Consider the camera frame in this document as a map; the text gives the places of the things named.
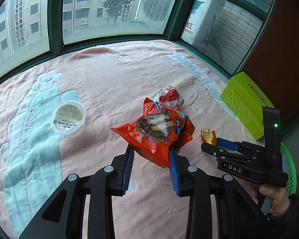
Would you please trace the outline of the person's right hand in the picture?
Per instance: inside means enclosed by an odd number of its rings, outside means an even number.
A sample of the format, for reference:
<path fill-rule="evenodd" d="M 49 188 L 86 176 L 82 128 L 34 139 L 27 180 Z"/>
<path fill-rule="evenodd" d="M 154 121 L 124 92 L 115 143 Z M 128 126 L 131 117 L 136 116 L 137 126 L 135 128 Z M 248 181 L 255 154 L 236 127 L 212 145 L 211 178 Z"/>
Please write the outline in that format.
<path fill-rule="evenodd" d="M 282 215 L 289 208 L 289 199 L 285 188 L 262 184 L 259 189 L 256 190 L 250 183 L 247 183 L 245 189 L 256 204 L 258 204 L 257 192 L 270 197 L 272 199 L 272 204 L 269 213 L 273 216 Z"/>

